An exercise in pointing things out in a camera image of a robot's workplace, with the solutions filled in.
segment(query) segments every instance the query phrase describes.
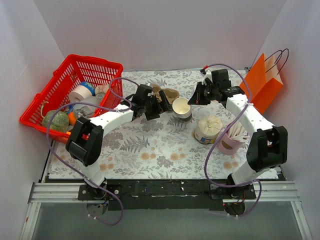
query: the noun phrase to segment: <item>red plastic basket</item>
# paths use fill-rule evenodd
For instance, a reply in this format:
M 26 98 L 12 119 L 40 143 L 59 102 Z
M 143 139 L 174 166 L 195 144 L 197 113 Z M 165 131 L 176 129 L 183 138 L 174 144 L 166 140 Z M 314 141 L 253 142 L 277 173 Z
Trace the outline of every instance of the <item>red plastic basket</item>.
M 47 101 L 43 107 L 45 116 L 50 110 L 56 110 L 62 105 L 69 103 L 68 94 L 81 82 L 87 81 L 96 87 L 97 85 L 109 84 L 112 79 L 121 77 L 124 67 L 120 63 L 110 62 L 101 58 L 92 56 L 69 55 L 53 72 L 53 77 L 45 86 L 41 93 L 35 95 L 32 103 L 20 117 L 20 122 L 29 127 L 33 127 L 42 133 L 47 129 L 42 126 L 40 110 L 43 102 Z M 112 90 L 123 96 L 122 81 L 115 81 Z M 100 106 L 115 108 L 121 99 L 113 95 L 109 90 L 104 96 Z M 105 113 L 106 111 L 97 109 L 94 117 Z M 69 134 L 51 130 L 50 137 L 61 143 L 66 143 Z

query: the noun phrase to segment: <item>brown object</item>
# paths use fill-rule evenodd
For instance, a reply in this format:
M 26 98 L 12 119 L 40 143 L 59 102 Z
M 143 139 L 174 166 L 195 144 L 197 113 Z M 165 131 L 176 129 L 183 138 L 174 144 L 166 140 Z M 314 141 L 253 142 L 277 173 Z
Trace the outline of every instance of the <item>brown object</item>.
M 156 99 L 158 103 L 161 102 L 161 97 L 160 97 L 160 90 L 163 90 L 164 95 L 166 96 L 166 99 L 168 100 L 169 104 L 173 104 L 174 101 L 180 97 L 180 93 L 177 90 L 171 89 L 171 88 L 164 88 L 161 89 L 161 87 L 157 84 L 153 84 L 152 91 L 154 92 Z
M 230 146 L 228 143 L 226 143 L 225 141 L 221 141 L 222 143 L 222 146 L 224 146 L 224 148 L 228 149 L 228 150 L 231 150 L 232 149 L 232 146 Z
M 109 84 L 98 85 L 95 87 L 94 93 L 95 93 L 95 95 L 100 94 L 100 93 L 107 94 L 108 90 L 109 90 Z

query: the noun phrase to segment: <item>white cup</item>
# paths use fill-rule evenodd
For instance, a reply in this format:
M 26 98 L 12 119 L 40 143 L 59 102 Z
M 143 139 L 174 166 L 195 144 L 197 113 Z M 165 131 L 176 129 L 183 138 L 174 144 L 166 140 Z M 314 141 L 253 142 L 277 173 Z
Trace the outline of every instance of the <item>white cup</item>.
M 174 100 L 172 109 L 181 121 L 187 122 L 192 118 L 191 106 L 188 105 L 188 99 L 185 97 L 179 97 Z

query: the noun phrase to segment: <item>white backdrop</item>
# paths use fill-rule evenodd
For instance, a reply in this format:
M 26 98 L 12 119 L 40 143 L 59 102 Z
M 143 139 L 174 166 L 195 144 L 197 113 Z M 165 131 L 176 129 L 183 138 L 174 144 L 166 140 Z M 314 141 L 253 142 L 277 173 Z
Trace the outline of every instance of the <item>white backdrop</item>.
M 34 0 L 62 54 L 126 70 L 251 66 L 286 0 Z
M 0 0 L 0 33 L 0 239 L 16 240 L 49 150 L 19 118 L 63 56 L 32 0 Z
M 288 130 L 288 159 L 282 169 L 294 180 L 313 239 L 320 239 L 320 1 L 287 1 L 259 54 L 290 49 L 284 84 L 266 112 Z

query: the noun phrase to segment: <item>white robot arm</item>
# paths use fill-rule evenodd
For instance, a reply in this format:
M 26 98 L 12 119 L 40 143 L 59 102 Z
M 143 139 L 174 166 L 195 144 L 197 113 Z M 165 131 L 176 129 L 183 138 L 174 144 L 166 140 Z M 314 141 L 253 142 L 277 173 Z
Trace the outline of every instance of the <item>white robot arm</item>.
M 247 96 L 239 86 L 231 86 L 226 69 L 205 73 L 198 82 L 189 105 L 208 105 L 217 100 L 227 110 L 238 116 L 248 104 Z M 251 137 L 246 162 L 228 177 L 230 185 L 253 181 L 262 173 L 287 161 L 288 132 L 276 127 L 249 104 L 239 121 Z
M 132 98 L 132 108 L 130 110 L 109 111 L 91 119 L 85 119 L 84 117 L 77 119 L 65 148 L 87 177 L 84 181 L 89 186 L 96 188 L 88 179 L 98 186 L 103 185 L 105 181 L 97 161 L 101 153 L 103 138 L 115 128 L 133 121 L 142 114 L 145 114 L 147 120 L 159 118 L 161 113 L 170 108 L 164 92 L 161 90 L 159 94 L 161 102 L 158 102 L 153 94 L 152 87 L 141 84 L 136 93 L 130 97 Z M 128 103 L 126 101 L 115 107 L 116 110 L 127 108 Z

